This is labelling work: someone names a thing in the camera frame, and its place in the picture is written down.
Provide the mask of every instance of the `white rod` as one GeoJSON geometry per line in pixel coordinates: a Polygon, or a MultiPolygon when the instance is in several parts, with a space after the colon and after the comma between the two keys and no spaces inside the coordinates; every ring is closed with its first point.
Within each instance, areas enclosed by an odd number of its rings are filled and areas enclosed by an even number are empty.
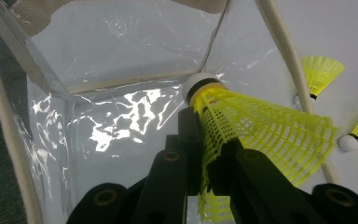
{"type": "MultiPolygon", "coordinates": [[[[295,44],[283,22],[275,0],[256,0],[260,13],[266,23],[275,44],[280,51],[290,75],[296,85],[297,94],[303,110],[313,114],[313,106],[310,100],[310,91],[300,58],[295,44]]],[[[326,158],[322,166],[324,177],[329,183],[338,184],[336,171],[329,158],[326,158]]]]}

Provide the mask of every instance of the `white cork tip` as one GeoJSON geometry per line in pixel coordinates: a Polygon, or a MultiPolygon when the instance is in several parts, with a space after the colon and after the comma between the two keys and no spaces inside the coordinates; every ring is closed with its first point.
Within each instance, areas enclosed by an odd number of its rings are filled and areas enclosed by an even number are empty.
{"type": "Polygon", "coordinates": [[[353,136],[344,135],[338,139],[338,146],[344,151],[354,151],[358,149],[358,142],[353,136]]]}
{"type": "Polygon", "coordinates": [[[186,100],[188,93],[194,85],[196,85],[199,81],[202,81],[203,79],[207,78],[217,79],[217,76],[212,75],[211,73],[196,73],[193,76],[189,77],[183,84],[183,99],[186,100]]]}

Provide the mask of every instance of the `black ring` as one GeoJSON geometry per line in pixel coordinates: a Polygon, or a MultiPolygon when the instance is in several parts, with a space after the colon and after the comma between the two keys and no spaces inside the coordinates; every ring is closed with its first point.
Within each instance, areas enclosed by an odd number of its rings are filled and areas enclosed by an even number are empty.
{"type": "Polygon", "coordinates": [[[357,136],[356,134],[354,134],[354,133],[348,133],[348,135],[354,137],[354,139],[356,139],[357,142],[358,142],[358,136],[357,136]]]}
{"type": "Polygon", "coordinates": [[[191,97],[194,95],[194,93],[196,93],[197,90],[199,90],[201,87],[205,86],[206,84],[210,84],[210,83],[221,83],[218,79],[216,78],[205,78],[199,82],[197,82],[193,87],[191,87],[190,91],[188,92],[187,96],[186,96],[186,102],[188,104],[190,104],[190,100],[191,97]]]}

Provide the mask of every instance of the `clear plastic bag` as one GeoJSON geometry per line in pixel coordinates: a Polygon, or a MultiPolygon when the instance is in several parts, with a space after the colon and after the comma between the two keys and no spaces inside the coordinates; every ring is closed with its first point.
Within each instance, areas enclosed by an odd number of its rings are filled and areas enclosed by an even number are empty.
{"type": "MultiPolygon", "coordinates": [[[[294,84],[255,2],[231,0],[214,14],[177,2],[65,2],[33,31],[21,23],[40,24],[14,10],[19,2],[0,4],[0,36],[14,54],[4,60],[0,40],[0,75],[45,223],[65,222],[96,185],[129,187],[147,175],[166,134],[177,133],[190,74],[217,74],[232,91],[292,107],[294,84]]],[[[346,65],[315,108],[348,133],[358,118],[358,4],[278,3],[301,56],[346,65]]],[[[332,160],[358,193],[358,152],[337,149],[332,160]]],[[[301,188],[323,182],[319,172],[301,188]]],[[[187,223],[200,222],[196,199],[188,204],[187,223]]]]}

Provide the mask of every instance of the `screw hole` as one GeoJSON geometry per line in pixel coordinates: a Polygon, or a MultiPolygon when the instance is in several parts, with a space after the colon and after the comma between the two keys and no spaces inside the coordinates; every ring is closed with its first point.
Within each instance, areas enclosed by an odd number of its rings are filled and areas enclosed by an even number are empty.
{"type": "Polygon", "coordinates": [[[353,198],[341,190],[328,189],[326,191],[326,195],[331,201],[338,203],[342,206],[352,207],[354,205],[353,198]]]}
{"type": "Polygon", "coordinates": [[[107,206],[113,203],[117,198],[117,192],[114,189],[103,189],[94,196],[94,203],[98,206],[107,206]]]}
{"type": "Polygon", "coordinates": [[[257,154],[255,154],[254,152],[245,152],[243,154],[243,156],[245,157],[245,159],[250,160],[250,161],[256,161],[259,158],[259,156],[257,154]]]}
{"type": "Polygon", "coordinates": [[[180,158],[180,155],[177,152],[170,151],[170,152],[167,152],[164,154],[165,161],[178,161],[179,158],[180,158]]]}

